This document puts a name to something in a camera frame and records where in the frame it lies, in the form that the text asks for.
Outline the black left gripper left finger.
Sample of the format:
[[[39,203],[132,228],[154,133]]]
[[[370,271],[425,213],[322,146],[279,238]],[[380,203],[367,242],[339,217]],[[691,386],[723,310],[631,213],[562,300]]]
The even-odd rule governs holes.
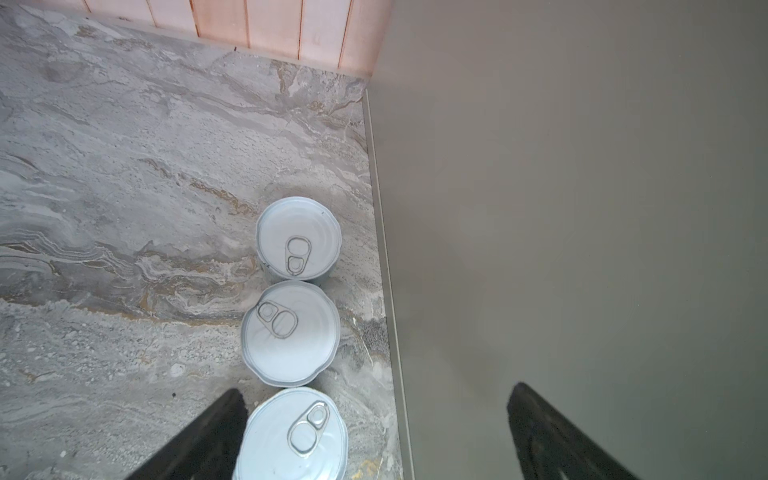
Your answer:
[[[227,390],[128,479],[230,479],[247,418],[242,393]]]

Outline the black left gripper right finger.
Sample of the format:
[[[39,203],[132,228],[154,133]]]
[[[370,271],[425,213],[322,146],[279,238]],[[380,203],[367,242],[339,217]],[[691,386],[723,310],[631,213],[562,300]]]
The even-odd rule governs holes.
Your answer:
[[[507,414],[524,479],[637,480],[529,385],[514,386]]]

